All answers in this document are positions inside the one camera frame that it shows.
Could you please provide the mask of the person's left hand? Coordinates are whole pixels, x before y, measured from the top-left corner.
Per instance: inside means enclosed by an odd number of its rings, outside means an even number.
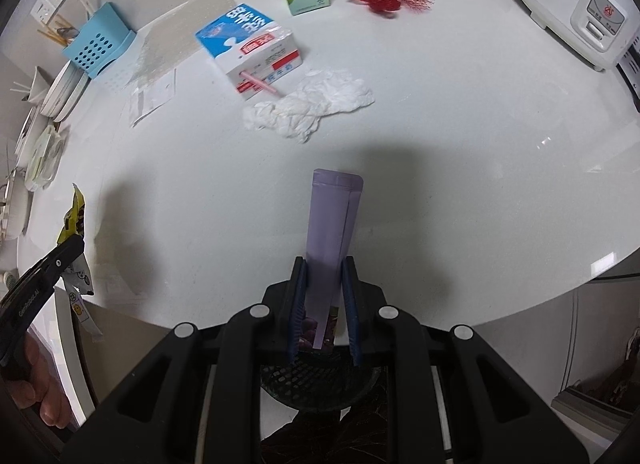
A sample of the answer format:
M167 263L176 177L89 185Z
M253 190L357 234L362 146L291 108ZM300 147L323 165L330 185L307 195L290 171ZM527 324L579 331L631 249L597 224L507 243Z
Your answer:
M28 380L7 382L6 389L20 409L40 404L40 418L44 424L63 429L72 420L72 408L58 380L50 373L38 342L25 335L24 351L30 365Z

